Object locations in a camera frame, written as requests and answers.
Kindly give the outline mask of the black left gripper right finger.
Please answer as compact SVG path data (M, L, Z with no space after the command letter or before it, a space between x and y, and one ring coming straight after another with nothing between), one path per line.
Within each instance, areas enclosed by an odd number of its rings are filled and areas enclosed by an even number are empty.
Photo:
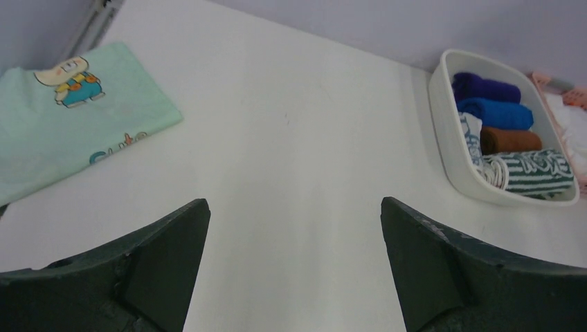
M586 269L520 255L393 198L381 227L408 331L585 331Z

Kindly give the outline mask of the blue patterned towel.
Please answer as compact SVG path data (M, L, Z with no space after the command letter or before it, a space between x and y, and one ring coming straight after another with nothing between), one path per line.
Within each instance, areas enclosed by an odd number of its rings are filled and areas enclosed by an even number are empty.
M470 113L459 112L458 114L471 162L475 168L481 169L483 166L480 144L482 120Z

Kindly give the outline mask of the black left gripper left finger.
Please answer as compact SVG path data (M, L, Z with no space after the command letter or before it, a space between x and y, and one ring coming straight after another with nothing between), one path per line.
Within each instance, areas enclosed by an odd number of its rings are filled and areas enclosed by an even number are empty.
M210 209L196 199L141 229L1 274L2 331L181 331Z

